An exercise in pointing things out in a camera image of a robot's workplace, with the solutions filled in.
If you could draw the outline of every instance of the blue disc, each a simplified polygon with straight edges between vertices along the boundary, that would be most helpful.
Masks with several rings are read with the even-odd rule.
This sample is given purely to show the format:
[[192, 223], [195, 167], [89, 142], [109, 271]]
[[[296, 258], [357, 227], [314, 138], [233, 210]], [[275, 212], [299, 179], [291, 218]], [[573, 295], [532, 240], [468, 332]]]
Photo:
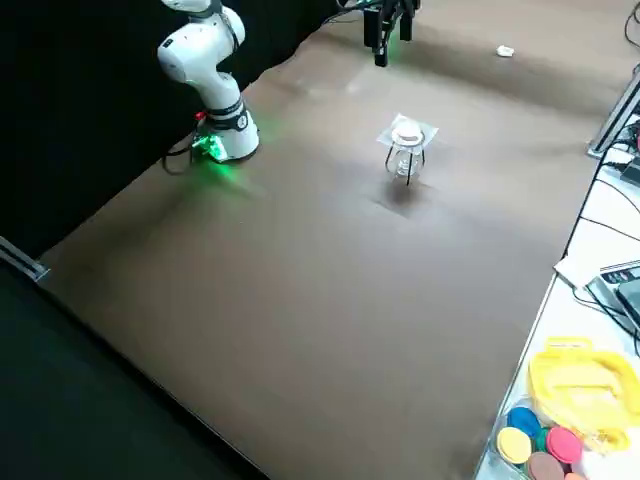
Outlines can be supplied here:
[[507, 414], [507, 425], [535, 438], [540, 432], [538, 417], [526, 407], [516, 407]]

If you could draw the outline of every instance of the yellow plastic container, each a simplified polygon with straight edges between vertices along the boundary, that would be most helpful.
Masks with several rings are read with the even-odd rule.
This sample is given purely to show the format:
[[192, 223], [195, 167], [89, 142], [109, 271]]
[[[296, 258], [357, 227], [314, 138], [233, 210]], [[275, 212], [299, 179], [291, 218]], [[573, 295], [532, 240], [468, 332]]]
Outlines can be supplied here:
[[579, 434], [594, 450], [629, 448], [640, 426], [640, 381], [627, 360], [580, 337], [552, 337], [529, 364], [536, 409]]

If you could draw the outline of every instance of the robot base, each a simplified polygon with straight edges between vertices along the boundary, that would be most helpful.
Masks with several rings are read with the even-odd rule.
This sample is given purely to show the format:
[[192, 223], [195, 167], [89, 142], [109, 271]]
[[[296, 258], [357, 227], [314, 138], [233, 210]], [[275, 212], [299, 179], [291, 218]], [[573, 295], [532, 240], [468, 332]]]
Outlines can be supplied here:
[[198, 128], [192, 148], [223, 163], [251, 156], [259, 144], [258, 127], [245, 109], [240, 115], [226, 119], [210, 114]]

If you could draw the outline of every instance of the red disc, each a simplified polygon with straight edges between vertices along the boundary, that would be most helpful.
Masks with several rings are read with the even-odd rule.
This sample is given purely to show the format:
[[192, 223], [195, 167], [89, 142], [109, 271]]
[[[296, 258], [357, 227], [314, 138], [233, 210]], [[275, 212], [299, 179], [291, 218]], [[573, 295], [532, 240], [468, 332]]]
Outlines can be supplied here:
[[582, 457], [582, 442], [566, 428], [553, 427], [547, 435], [547, 450], [562, 463], [574, 463]]

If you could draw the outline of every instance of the yellow disc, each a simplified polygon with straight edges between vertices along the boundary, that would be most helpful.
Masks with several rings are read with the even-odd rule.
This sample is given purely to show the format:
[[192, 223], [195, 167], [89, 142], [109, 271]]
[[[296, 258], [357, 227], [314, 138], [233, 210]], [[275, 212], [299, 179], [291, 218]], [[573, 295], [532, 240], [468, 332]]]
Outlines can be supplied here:
[[519, 465], [531, 456], [531, 439], [526, 433], [506, 427], [498, 433], [498, 452], [507, 462]]

